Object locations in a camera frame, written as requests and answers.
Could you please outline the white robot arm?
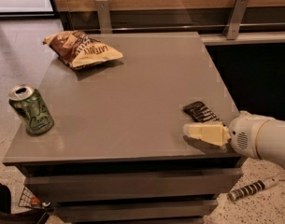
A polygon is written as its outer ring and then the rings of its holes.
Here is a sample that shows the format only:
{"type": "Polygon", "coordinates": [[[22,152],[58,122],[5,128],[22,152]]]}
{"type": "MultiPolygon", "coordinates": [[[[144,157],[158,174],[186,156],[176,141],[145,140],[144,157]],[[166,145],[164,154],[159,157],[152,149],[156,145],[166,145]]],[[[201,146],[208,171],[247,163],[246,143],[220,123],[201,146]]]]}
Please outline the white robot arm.
{"type": "Polygon", "coordinates": [[[184,134],[196,140],[232,149],[248,158],[265,160],[285,170],[285,121],[241,111],[229,126],[220,121],[194,122],[183,126],[184,134]]]}

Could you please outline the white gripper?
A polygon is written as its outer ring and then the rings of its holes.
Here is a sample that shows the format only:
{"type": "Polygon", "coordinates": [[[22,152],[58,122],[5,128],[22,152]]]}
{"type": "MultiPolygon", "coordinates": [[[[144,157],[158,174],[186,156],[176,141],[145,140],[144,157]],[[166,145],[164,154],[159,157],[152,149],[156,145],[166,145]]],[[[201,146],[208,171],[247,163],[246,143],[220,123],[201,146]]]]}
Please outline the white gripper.
{"type": "Polygon", "coordinates": [[[231,139],[234,151],[249,158],[259,159],[257,151],[259,134],[262,127],[270,120],[274,118],[241,111],[240,115],[230,122],[229,129],[219,121],[194,122],[185,124],[183,132],[190,138],[218,147],[224,146],[231,139]]]}

